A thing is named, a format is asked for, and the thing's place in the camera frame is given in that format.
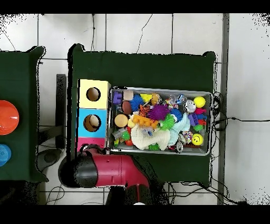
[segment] smiley face ball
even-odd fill
[[[204,142],[204,138],[200,134],[194,134],[192,137],[192,143],[194,145],[201,145]]]

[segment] white cloth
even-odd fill
[[[141,127],[136,124],[131,129],[131,140],[140,150],[146,150],[149,145],[158,143],[160,150],[164,151],[170,140],[170,131],[155,129],[153,136],[146,136],[143,134]]]

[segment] circular hole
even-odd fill
[[[86,97],[90,101],[98,101],[100,98],[100,91],[96,87],[91,87],[86,92]]]
[[[101,125],[101,120],[97,115],[88,115],[83,121],[83,126],[88,132],[96,132]]]

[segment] cyan block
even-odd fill
[[[88,115],[96,115],[101,120],[101,125],[95,132],[89,132],[83,126],[83,121]],[[79,108],[78,137],[105,138],[107,135],[107,110]]]

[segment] purple block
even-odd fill
[[[113,101],[112,101],[113,104],[121,104],[122,99],[123,99],[123,93],[121,93],[121,92],[114,92]]]
[[[196,126],[196,125],[199,124],[198,117],[197,117],[197,115],[195,113],[188,115],[188,119],[190,120],[190,125],[191,126]]]

